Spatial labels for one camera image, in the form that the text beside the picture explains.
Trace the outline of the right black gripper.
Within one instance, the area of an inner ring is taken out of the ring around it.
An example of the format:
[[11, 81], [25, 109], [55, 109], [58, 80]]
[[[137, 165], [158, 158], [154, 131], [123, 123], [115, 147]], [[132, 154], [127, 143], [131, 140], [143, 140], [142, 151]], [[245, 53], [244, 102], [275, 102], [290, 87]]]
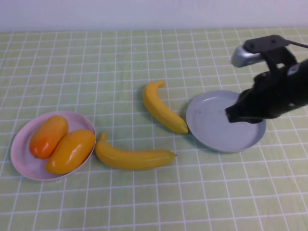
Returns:
[[298, 62], [288, 50], [265, 53], [269, 68], [254, 78], [253, 88], [240, 93], [225, 109], [230, 123], [257, 124], [308, 104], [308, 61]]

